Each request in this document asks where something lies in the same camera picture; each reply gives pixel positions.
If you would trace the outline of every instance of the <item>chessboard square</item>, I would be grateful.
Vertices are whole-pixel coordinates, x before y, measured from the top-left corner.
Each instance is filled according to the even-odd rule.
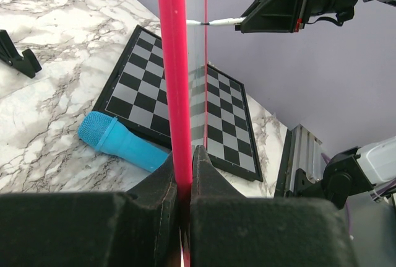
[[[161,40],[160,40],[160,39],[155,39],[155,43],[154,43],[154,45],[155,45],[156,47],[158,47],[158,48],[161,48],[161,49],[162,49],[162,42],[161,42]]]
[[[132,109],[132,104],[120,100],[117,97],[111,97],[107,104],[106,111],[111,112],[117,116],[128,119]]]
[[[228,123],[225,120],[222,120],[222,130],[227,134],[230,134],[234,137],[236,136],[235,125],[232,125],[231,123]]]
[[[154,43],[155,43],[155,40],[157,39],[157,38],[155,38],[153,35],[151,35],[151,34],[149,34],[149,33],[147,33],[147,32],[144,32],[144,31],[142,31],[142,32],[140,33],[139,38],[141,38],[141,39],[143,39],[143,40],[149,42],[150,44],[154,44]]]
[[[157,75],[147,70],[144,72],[144,76],[142,80],[151,85],[154,85],[155,87],[160,87],[161,85],[161,77],[158,77]]]
[[[158,55],[151,54],[148,60],[160,67],[163,67],[163,58],[159,57]]]
[[[190,107],[190,117],[200,115],[201,113],[205,113],[205,102],[193,104]]]
[[[199,95],[199,94],[204,94],[204,93],[205,93],[205,84],[194,86],[191,89],[191,95],[192,96]]]
[[[162,50],[162,48],[154,46],[153,49],[151,50],[151,53],[154,53],[155,55],[159,56],[160,58],[163,58],[163,50]]]
[[[212,84],[213,86],[218,87],[218,80],[213,78],[213,76],[208,75],[207,79],[208,79],[208,84]]]
[[[199,94],[199,95],[196,95],[196,96],[192,97],[191,100],[192,100],[194,103],[202,103],[202,102],[205,102],[205,99],[206,99],[206,95],[205,95],[205,93],[203,92],[203,93],[201,93],[201,94]]]
[[[130,63],[132,63],[132,64],[135,64],[136,66],[138,66],[138,67],[140,67],[142,69],[145,69],[147,63],[149,62],[147,59],[145,59],[145,58],[143,58],[143,57],[141,57],[139,55],[136,55],[134,53],[131,54],[131,57],[129,58],[128,61]]]
[[[230,79],[225,77],[223,74],[219,74],[218,75],[218,80],[222,83],[224,83],[225,85],[230,86]]]
[[[146,50],[140,46],[135,45],[133,53],[135,55],[139,55],[141,57],[143,57],[144,59],[149,59],[151,52],[149,52],[149,50]]]
[[[229,85],[226,85],[222,82],[218,83],[218,88],[221,90],[224,90],[226,93],[230,94],[231,93],[231,87]]]
[[[240,109],[243,109],[243,102],[236,97],[232,97],[232,104],[238,106]]]
[[[235,126],[247,131],[248,130],[248,125],[246,124],[246,120],[234,115],[235,119]]]
[[[240,151],[246,155],[252,156],[251,145],[249,143],[246,143],[246,142],[240,140],[240,139],[238,139],[238,151]]]
[[[190,127],[204,126],[206,124],[205,111],[198,115],[190,116]]]
[[[138,106],[149,112],[154,112],[155,104],[156,100],[154,100],[153,98],[150,98],[140,92],[137,93],[134,104],[135,106]]]
[[[208,92],[208,102],[212,102],[216,106],[220,107],[220,97],[214,95],[211,92]]]
[[[136,43],[136,45],[135,45],[135,47],[134,47],[134,49],[133,49],[133,52],[134,53],[136,53],[135,52],[135,49],[136,48],[142,48],[143,50],[145,50],[145,51],[147,51],[147,52],[150,52],[151,51],[151,49],[153,49],[153,44],[151,44],[151,43],[149,43],[149,42],[147,42],[146,40],[143,40],[142,38],[140,38],[140,39],[138,39],[138,41],[137,41],[137,43]]]
[[[206,80],[206,70],[205,70],[205,66],[199,66],[197,68],[197,77],[199,79],[204,78],[204,80]]]
[[[154,108],[154,114],[157,114],[158,116],[165,118],[166,120],[169,120],[168,106],[165,105],[164,103],[158,101],[156,102]]]
[[[223,100],[222,98],[220,98],[220,107],[230,113],[233,112],[233,105],[231,103],[228,103],[226,100]]]
[[[211,113],[220,118],[222,117],[222,109],[211,102],[208,102],[208,113]]]
[[[233,126],[235,125],[235,118],[234,114],[222,109],[222,120],[225,120],[229,123],[231,123]]]
[[[138,107],[136,104],[132,107],[131,114],[129,115],[129,120],[137,123],[138,125],[145,126],[149,128],[151,126],[151,121],[153,119],[153,113]]]
[[[240,152],[239,153],[239,162],[240,162],[240,166],[242,168],[245,168],[246,170],[249,170],[251,172],[256,172],[256,167],[254,165],[254,161],[253,161],[252,157],[249,157],[248,155]]]
[[[216,142],[223,144],[223,132],[213,126],[208,125],[208,139],[212,139]]]
[[[220,90],[220,98],[223,100],[226,100],[228,103],[232,103],[233,99],[232,96],[228,93],[226,93],[224,90]]]
[[[169,125],[169,120],[160,117],[156,114],[153,115],[153,120],[151,122],[151,129],[164,134],[168,137],[171,136],[171,129]]]
[[[223,129],[222,119],[211,113],[208,113],[208,125],[216,129]]]
[[[159,78],[162,78],[162,75],[164,73],[163,67],[160,67],[159,65],[152,63],[151,61],[147,63],[146,71],[151,72],[154,75],[157,75]]]
[[[204,137],[205,125],[191,128],[191,140],[199,140]]]
[[[125,86],[128,86],[134,90],[139,90],[140,83],[142,81],[132,75],[129,75],[128,73],[123,72],[121,77],[119,78],[118,83],[124,84]]]
[[[220,90],[218,87],[215,87],[214,85],[208,83],[208,92],[211,92],[212,94],[216,95],[217,97],[220,96]]]
[[[197,69],[191,69],[190,67],[188,68],[188,78],[195,78],[197,73]]]
[[[210,138],[207,139],[208,154],[224,159],[224,145]]]
[[[166,91],[166,81],[161,79],[160,89]]]
[[[150,98],[153,98],[154,100],[157,99],[159,91],[159,87],[155,87],[154,85],[148,84],[145,81],[140,83],[139,92]]]
[[[230,79],[230,86],[232,89],[237,90],[238,92],[241,91],[241,86],[238,83],[236,83],[234,80]]]
[[[144,69],[136,66],[135,64],[132,64],[130,62],[127,62],[124,68],[124,72],[128,73],[129,75],[132,75],[138,79],[142,79],[144,75]]]
[[[213,70],[211,67],[208,67],[208,75],[212,76],[215,79],[218,79],[218,72]]]
[[[238,166],[240,165],[238,151],[228,146],[224,146],[224,159]]]
[[[232,87],[231,87],[231,95],[233,97],[236,97],[238,100],[242,100],[241,92],[238,92],[237,90],[234,90]]]
[[[250,144],[250,136],[247,131],[239,127],[236,127],[235,130],[236,130],[236,137],[238,139]]]
[[[166,92],[160,89],[158,92],[157,100],[160,101],[161,103],[164,103],[165,105],[167,105],[168,100],[166,99]]]
[[[120,98],[121,100],[126,101],[130,104],[134,104],[136,95],[136,90],[121,83],[117,83],[112,94],[113,97]]]
[[[194,150],[196,149],[197,146],[199,145],[204,145],[204,139],[196,139],[191,141],[191,146],[192,146],[192,152],[194,153]]]
[[[199,71],[200,74],[197,74],[197,81],[198,84],[205,84],[206,83],[206,76],[205,76],[205,71],[202,69]]]
[[[245,115],[245,111],[244,110],[242,110],[242,109],[240,109],[239,107],[237,107],[237,106],[234,106],[233,105],[233,113],[236,115],[236,116],[239,116],[240,118],[242,118],[242,119],[246,119],[246,115]]]
[[[234,149],[235,151],[238,150],[238,141],[236,137],[224,132],[223,132],[223,144],[225,146],[228,146],[229,148]]]

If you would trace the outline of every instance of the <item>microphone grille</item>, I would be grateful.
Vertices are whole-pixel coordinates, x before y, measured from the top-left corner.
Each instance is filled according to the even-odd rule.
[[[89,146],[96,148],[112,120],[108,115],[92,111],[82,121],[77,134]]]

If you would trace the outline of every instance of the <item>gray marble veining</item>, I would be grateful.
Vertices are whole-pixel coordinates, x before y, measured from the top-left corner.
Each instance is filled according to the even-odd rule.
[[[34,79],[0,63],[0,192],[127,190],[149,173],[77,137],[136,25],[160,35],[137,0],[0,0],[0,28],[41,66]],[[271,196],[286,128],[249,99],[265,182],[222,175]]]

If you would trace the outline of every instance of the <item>white plastic housing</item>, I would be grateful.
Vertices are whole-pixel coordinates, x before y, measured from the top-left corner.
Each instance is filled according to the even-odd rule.
[[[363,146],[356,154],[360,155],[357,161],[371,184],[396,178],[396,137]]]

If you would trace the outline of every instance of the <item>pink rod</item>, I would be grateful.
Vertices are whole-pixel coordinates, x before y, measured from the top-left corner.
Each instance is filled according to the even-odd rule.
[[[192,184],[186,0],[158,1],[174,177],[184,199],[190,196]]]
[[[208,22],[208,0],[204,1],[205,18]],[[207,148],[208,139],[208,26],[205,25],[205,128],[204,128],[204,146]]]

